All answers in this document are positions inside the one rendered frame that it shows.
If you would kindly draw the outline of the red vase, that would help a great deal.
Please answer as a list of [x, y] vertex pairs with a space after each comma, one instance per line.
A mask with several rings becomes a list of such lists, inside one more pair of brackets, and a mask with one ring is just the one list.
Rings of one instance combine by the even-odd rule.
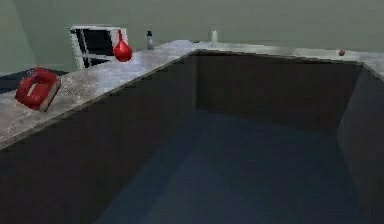
[[128, 62], [132, 58], [132, 48], [123, 39], [122, 31], [118, 31], [118, 43], [113, 48], [113, 54], [119, 62]]

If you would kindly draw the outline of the grey counter with dark cabinets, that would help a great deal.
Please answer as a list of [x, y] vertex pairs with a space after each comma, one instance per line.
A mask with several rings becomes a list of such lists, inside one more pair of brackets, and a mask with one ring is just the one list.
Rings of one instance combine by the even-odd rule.
[[384, 224], [384, 54], [177, 40], [0, 94], [0, 224]]

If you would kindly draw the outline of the white framed window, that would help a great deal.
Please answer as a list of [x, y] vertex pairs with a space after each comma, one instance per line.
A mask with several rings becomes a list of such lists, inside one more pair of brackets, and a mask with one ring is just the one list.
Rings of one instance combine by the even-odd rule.
[[119, 34], [128, 42], [127, 29], [101, 25], [74, 25], [68, 28], [77, 67], [84, 69], [113, 61]]

